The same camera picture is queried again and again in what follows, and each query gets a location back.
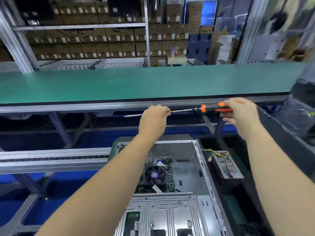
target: conveyor belt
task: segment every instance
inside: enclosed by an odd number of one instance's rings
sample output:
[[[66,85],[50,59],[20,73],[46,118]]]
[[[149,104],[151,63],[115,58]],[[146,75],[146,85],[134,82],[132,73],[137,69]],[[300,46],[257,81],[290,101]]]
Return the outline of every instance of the conveyor belt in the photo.
[[[0,174],[99,170],[111,148],[0,152]]]
[[[289,92],[304,63],[0,73],[0,105]]]

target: workbench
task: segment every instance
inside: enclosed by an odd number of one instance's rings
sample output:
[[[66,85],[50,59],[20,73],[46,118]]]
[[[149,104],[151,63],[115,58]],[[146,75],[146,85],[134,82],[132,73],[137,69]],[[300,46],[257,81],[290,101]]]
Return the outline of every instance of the workbench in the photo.
[[[260,63],[1,73],[0,114],[188,106],[233,96],[283,99],[304,67]]]

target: green workbench surface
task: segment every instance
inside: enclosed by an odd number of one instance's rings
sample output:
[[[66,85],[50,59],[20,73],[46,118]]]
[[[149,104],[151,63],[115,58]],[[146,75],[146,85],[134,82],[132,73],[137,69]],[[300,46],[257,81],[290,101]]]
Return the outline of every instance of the green workbench surface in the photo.
[[[0,104],[289,92],[305,64],[0,73]]]

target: cpu fan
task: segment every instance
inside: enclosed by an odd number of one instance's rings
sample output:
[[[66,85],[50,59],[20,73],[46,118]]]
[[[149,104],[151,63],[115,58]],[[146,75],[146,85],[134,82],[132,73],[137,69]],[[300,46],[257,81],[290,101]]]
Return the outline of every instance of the cpu fan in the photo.
[[[145,180],[147,185],[165,184],[166,180],[165,168],[151,166],[145,170]]]

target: forearm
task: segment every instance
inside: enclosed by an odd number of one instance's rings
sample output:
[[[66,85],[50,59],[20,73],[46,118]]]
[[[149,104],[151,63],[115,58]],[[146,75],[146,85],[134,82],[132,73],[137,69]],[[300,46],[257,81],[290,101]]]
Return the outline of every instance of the forearm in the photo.
[[[259,199],[275,235],[313,235],[313,182],[262,126],[252,130],[247,146]]]
[[[74,193],[36,236],[112,236],[141,176],[154,140],[134,140]]]

